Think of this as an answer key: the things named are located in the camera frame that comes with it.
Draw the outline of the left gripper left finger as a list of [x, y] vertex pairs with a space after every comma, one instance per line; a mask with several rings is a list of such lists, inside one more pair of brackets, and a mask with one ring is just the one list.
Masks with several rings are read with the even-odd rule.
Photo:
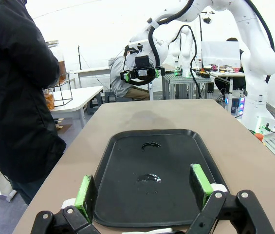
[[83, 177], [73, 205], [62, 208], [58, 213], [40, 211], [37, 213], [32, 234], [98, 234], [93, 225], [97, 200], [97, 188], [92, 175]]

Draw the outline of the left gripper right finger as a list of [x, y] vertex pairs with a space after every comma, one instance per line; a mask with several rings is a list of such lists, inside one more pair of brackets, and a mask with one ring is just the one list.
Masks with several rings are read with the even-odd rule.
[[224, 185], [211, 184], [199, 164], [190, 165], [189, 184], [200, 212], [187, 234], [212, 234], [219, 221], [230, 221], [238, 234], [275, 233], [253, 191], [232, 195]]

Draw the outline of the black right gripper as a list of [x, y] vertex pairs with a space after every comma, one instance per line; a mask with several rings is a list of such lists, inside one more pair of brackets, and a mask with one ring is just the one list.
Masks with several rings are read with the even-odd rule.
[[165, 68], [163, 66], [156, 68], [140, 68], [138, 70], [124, 70], [120, 73], [120, 78], [123, 81], [130, 81], [132, 79], [139, 78], [150, 78], [165, 75]]

